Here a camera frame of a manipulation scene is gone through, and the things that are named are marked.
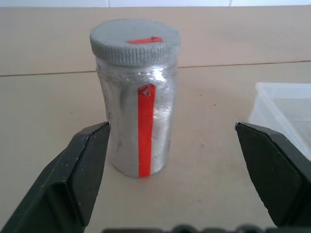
red strip on lid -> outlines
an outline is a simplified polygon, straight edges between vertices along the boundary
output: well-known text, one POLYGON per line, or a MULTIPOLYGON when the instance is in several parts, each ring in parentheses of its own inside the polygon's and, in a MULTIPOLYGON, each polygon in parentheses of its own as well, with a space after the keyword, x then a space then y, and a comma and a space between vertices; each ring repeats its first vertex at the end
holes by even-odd
POLYGON ((158 36, 152 36, 147 39, 140 39, 140 40, 128 40, 127 43, 130 44, 147 44, 147 43, 153 43, 153 42, 163 42, 163 39, 158 36))

table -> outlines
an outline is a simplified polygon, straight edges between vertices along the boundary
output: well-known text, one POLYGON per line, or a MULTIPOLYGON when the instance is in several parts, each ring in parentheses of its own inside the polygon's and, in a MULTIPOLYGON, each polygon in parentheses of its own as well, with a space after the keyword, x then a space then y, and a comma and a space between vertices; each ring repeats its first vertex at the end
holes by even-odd
POLYGON ((311 60, 311 6, 0 8, 0 76, 95 70, 89 34, 117 18, 182 37, 179 67, 311 60))
MULTIPOLYGON (((256 82, 310 83, 311 62, 180 68, 167 166, 133 179, 106 161, 86 233, 187 223, 234 229, 273 223, 249 178, 236 121, 256 82)), ((95 72, 0 78, 0 228, 41 170, 82 128, 105 121, 95 72)))

gray screw cap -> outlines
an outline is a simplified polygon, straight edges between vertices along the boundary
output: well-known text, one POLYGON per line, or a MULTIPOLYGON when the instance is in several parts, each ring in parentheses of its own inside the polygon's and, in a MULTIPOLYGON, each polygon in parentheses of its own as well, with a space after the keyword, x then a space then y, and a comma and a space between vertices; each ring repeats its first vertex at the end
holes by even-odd
POLYGON ((90 34, 92 51, 115 65, 143 66, 165 63, 177 56, 180 34, 171 26, 144 19, 117 19, 98 25, 90 34), (162 42, 132 44, 128 41, 154 39, 162 42))

wall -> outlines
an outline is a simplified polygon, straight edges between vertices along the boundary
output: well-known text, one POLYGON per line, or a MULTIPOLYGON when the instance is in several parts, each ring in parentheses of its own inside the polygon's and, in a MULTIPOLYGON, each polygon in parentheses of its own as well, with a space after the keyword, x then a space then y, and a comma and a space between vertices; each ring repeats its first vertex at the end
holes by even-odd
POLYGON ((281 6, 311 0, 0 0, 0 7, 281 6))

clear plastic box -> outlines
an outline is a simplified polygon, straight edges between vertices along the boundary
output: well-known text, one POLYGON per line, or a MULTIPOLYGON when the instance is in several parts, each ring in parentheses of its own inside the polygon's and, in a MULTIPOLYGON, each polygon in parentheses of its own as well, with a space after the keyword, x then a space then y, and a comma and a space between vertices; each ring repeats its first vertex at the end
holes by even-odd
POLYGON ((257 83, 249 123, 284 134, 311 161, 311 84, 257 83))

